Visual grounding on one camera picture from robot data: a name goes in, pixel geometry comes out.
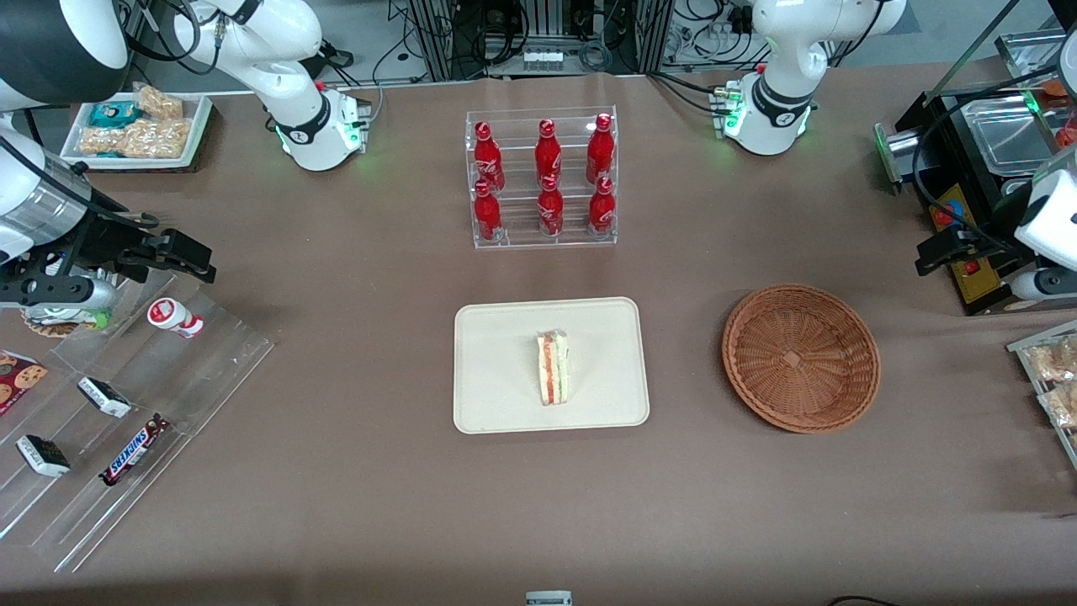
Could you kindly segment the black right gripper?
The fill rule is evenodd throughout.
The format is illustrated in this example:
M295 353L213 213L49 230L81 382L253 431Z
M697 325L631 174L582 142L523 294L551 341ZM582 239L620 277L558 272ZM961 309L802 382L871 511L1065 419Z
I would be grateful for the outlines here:
M120 212L107 217L86 211L76 226L61 239L61 274L74 269L95 272L104 268L137 281L145 280L149 268L194 276L205 284L214 284L218 269L211 263L209 246L176 229L154 232L159 220L154 215Z

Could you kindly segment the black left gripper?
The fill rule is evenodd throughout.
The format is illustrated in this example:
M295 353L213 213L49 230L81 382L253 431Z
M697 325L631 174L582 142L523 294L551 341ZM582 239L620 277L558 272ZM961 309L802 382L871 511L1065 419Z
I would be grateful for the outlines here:
M964 265L997 256L1032 254L1031 248L1015 235L1026 214L1031 192L1030 184L1020 184L1008 192L997 187L988 187L987 193L975 189L969 209L984 235L973 234L973 229L943 229L931 235L918 245L918 274L927 276L954 263Z

